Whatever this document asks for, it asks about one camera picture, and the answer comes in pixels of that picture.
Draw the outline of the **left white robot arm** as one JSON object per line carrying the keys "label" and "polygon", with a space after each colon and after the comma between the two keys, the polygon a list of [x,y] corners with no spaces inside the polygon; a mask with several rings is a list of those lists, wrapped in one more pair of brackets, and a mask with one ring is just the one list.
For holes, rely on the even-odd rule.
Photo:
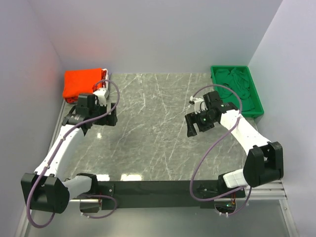
{"label": "left white robot arm", "polygon": [[101,105],[101,99],[92,93],[79,95],[77,104],[63,118],[60,133],[43,162],[33,173],[25,173],[21,179],[28,210],[60,214],[70,200],[80,195],[87,198],[97,196],[96,175],[80,173],[64,181],[64,172],[77,146],[93,125],[116,125],[117,105]]}

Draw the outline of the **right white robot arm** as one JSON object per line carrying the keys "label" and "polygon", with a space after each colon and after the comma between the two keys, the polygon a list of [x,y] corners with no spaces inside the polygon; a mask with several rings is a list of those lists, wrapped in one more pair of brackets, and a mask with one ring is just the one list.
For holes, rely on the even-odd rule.
{"label": "right white robot arm", "polygon": [[242,169],[219,176],[220,196],[228,197],[237,187],[254,188],[283,178],[282,145],[262,136],[234,103],[223,102],[218,92],[212,91],[201,98],[191,97],[190,104],[194,111],[185,115],[188,137],[212,129],[217,122],[235,137],[247,155]]}

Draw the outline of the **green t shirt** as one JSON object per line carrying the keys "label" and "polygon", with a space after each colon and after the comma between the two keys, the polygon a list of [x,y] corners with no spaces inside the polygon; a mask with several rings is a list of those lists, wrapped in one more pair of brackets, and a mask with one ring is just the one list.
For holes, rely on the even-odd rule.
{"label": "green t shirt", "polygon": [[216,84],[223,85],[233,90],[242,102],[242,111],[255,108],[250,97],[250,80],[242,68],[218,69],[215,73]]}

